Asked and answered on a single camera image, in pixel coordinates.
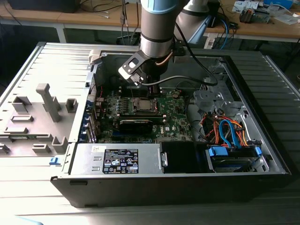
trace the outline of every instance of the label sticker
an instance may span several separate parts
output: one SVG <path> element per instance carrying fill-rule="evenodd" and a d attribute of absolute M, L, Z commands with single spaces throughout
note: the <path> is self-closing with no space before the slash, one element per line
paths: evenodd
<path fill-rule="evenodd" d="M 138 149 L 105 149 L 103 173 L 139 173 L 138 157 Z"/>
<path fill-rule="evenodd" d="M 103 145 L 93 145 L 92 152 L 102 152 L 106 149 L 106 146 Z"/>

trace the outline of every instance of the motherboard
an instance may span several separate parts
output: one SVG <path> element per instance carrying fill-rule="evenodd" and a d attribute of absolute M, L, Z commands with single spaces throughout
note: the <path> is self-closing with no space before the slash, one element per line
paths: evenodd
<path fill-rule="evenodd" d="M 114 92 L 100 98 L 98 143 L 159 143 L 190 141 L 184 98 L 162 91 L 157 98 L 123 97 Z"/>

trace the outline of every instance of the white sticker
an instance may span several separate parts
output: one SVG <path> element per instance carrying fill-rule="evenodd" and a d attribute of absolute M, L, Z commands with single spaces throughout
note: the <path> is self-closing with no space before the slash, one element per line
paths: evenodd
<path fill-rule="evenodd" d="M 103 145 L 93 145 L 92 146 L 92 152 L 102 152 L 105 151 L 106 146 Z"/>

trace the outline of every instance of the black cable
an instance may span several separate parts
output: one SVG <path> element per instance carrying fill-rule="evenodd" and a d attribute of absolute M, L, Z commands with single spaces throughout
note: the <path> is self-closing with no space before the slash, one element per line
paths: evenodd
<path fill-rule="evenodd" d="M 231 45 L 233 44 L 233 41 L 234 41 L 234 35 L 236 34 L 236 30 L 235 29 L 232 29 L 232 31 L 233 31 L 233 34 L 231 35 L 230 38 L 228 38 L 228 40 L 231 39 L 230 42 L 227 40 L 227 43 L 225 44 L 225 45 L 229 45 L 230 44 L 229 48 L 231 48 Z"/>
<path fill-rule="evenodd" d="M 122 26 L 121 26 L 121 36 L 122 36 L 123 45 L 126 45 L 125 44 L 125 39 L 124 39 L 124 36 L 123 36 L 123 29 L 124 29 L 124 25 L 122 24 Z"/>
<path fill-rule="evenodd" d="M 223 10 L 223 8 L 220 6 L 220 9 L 222 10 L 222 13 L 219 13 L 218 12 L 218 14 L 221 14 L 223 17 L 224 17 L 224 21 L 225 21 L 225 23 L 227 24 L 227 26 L 229 26 L 228 24 L 229 24 L 229 18 L 225 15 L 225 12 L 224 12 L 224 10 Z M 222 39 L 222 37 L 223 37 L 223 35 L 225 34 L 225 32 L 226 32 L 226 27 L 224 27 L 224 32 L 222 33 L 222 35 L 221 35 L 221 37 L 219 38 L 219 40 L 218 41 L 216 41 L 215 42 L 215 44 L 212 46 L 212 49 L 215 49 L 217 46 L 219 47 L 221 44 L 223 44 L 224 43 L 224 41 L 222 42 L 222 43 L 220 43 L 221 42 L 221 39 Z"/>
<path fill-rule="evenodd" d="M 125 0 L 123 0 L 123 4 L 124 4 L 124 15 L 125 15 L 125 24 L 127 27 L 127 38 L 128 38 L 128 45 L 131 45 L 130 43 L 130 35 L 129 35 L 129 27 L 128 27 L 128 21 L 127 21 L 127 10 L 126 10 L 126 3 Z"/>
<path fill-rule="evenodd" d="M 117 5 L 117 6 L 114 6 L 114 7 L 111 7 L 111 8 L 106 8 L 106 9 L 103 9 L 103 10 L 98 10 L 98 11 L 89 11 L 89 10 L 86 10 L 82 7 L 82 5 L 80 5 L 80 8 L 85 11 L 85 12 L 89 12 L 89 13 L 100 13 L 100 12 L 104 12 L 104 11 L 108 11 L 108 10 L 111 10 L 113 8 L 117 8 L 117 7 L 121 7 L 122 5 Z"/>
<path fill-rule="evenodd" d="M 181 35 L 181 37 L 182 37 L 182 39 L 183 39 L 183 41 L 184 41 L 184 43 L 185 43 L 188 51 L 189 51 L 189 53 L 191 54 L 191 56 L 193 57 L 193 59 L 196 61 L 196 63 L 198 63 L 198 65 L 201 66 L 202 69 L 204 69 L 210 76 L 212 76 L 216 80 L 215 83 L 207 83 L 207 82 L 203 82 L 203 81 L 201 81 L 200 83 L 202 83 L 204 85 L 207 85 L 207 86 L 216 86 L 218 84 L 218 80 L 216 79 L 216 77 L 194 55 L 194 53 L 193 53 L 192 49 L 190 48 L 190 46 L 189 46 L 189 44 L 188 44 L 188 42 L 187 42 L 187 40 L 186 40 L 186 38 L 185 38 L 182 30 L 180 29 L 179 25 L 177 23 L 175 23 L 175 26 L 176 26 L 177 30 L 179 31 L 179 33 L 180 33 L 180 35 Z"/>
<path fill-rule="evenodd" d="M 187 104 L 186 104 L 186 115 L 188 115 L 188 106 L 189 106 L 189 102 L 192 100 L 192 98 L 194 97 L 194 94 L 192 93 L 187 100 Z"/>
<path fill-rule="evenodd" d="M 110 3 L 105 3 L 105 4 L 98 4 L 98 5 L 95 5 L 94 7 L 92 7 L 93 11 L 95 11 L 96 8 L 98 8 L 99 6 L 107 6 L 107 5 L 110 5 L 112 3 L 114 3 L 115 0 L 111 0 Z"/>
<path fill-rule="evenodd" d="M 85 0 L 85 1 L 83 1 L 82 3 L 80 3 L 80 5 L 84 4 L 84 3 L 87 2 L 87 1 L 90 1 L 90 0 Z"/>
<path fill-rule="evenodd" d="M 202 83 L 202 84 L 207 85 L 207 86 L 216 86 L 217 85 L 217 83 L 216 84 L 207 83 L 207 82 L 204 82 L 202 80 L 199 80 L 199 79 L 196 79 L 196 78 L 193 78 L 193 77 L 190 77 L 190 76 L 181 76 L 181 75 L 170 76 L 170 77 L 167 77 L 163 80 L 160 80 L 160 81 L 157 81 L 157 82 L 154 82 L 154 83 L 141 83 L 141 85 L 142 86 L 153 86 L 153 85 L 157 85 L 157 84 L 160 84 L 160 83 L 163 83 L 163 82 L 166 82 L 166 81 L 169 81 L 169 80 L 177 79 L 177 78 L 188 79 L 188 80 L 191 80 L 191 81 Z"/>
<path fill-rule="evenodd" d="M 131 39 L 130 39 L 130 45 L 132 45 L 133 37 L 134 37 L 134 35 L 135 35 L 135 33 L 136 33 L 136 30 L 137 30 L 138 27 L 140 26 L 139 5 L 138 5 L 137 1 L 136 1 L 136 16 L 137 16 L 137 26 L 136 26 L 136 28 L 135 28 L 135 30 L 133 31 L 133 34 L 132 34 L 132 36 L 131 36 Z"/>
<path fill-rule="evenodd" d="M 176 85 L 176 87 L 175 87 L 175 90 L 178 90 L 178 86 L 179 86 L 179 84 L 181 84 L 181 83 L 188 83 L 189 85 L 191 85 L 194 89 L 200 89 L 200 88 L 197 88 L 195 85 L 193 85 L 191 82 L 189 82 L 189 81 L 180 81 L 180 82 L 178 82 L 177 83 L 177 85 Z"/>
<path fill-rule="evenodd" d="M 6 8 L 5 2 L 3 3 L 5 9 L 7 10 L 7 12 L 13 17 L 13 19 L 18 22 L 18 24 L 20 24 L 20 26 L 22 26 L 22 24 L 14 17 L 14 15 L 8 10 L 8 8 Z"/>

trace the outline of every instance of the green circuit board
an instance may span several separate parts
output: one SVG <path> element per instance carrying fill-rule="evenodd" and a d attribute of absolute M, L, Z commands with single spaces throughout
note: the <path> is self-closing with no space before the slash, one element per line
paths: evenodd
<path fill-rule="evenodd" d="M 162 97 L 155 98 L 151 104 L 156 108 L 153 112 L 160 118 L 154 118 L 151 115 L 145 115 L 143 120 L 152 120 L 153 128 L 150 134 L 143 135 L 117 135 L 118 116 L 135 115 L 134 99 L 130 97 L 117 97 L 108 95 L 105 97 L 105 107 L 103 109 L 106 115 L 100 118 L 101 137 L 99 143 L 159 143 L 161 141 L 191 141 L 192 133 L 189 122 L 185 115 L 183 97 L 174 98 L 173 92 L 166 92 Z"/>

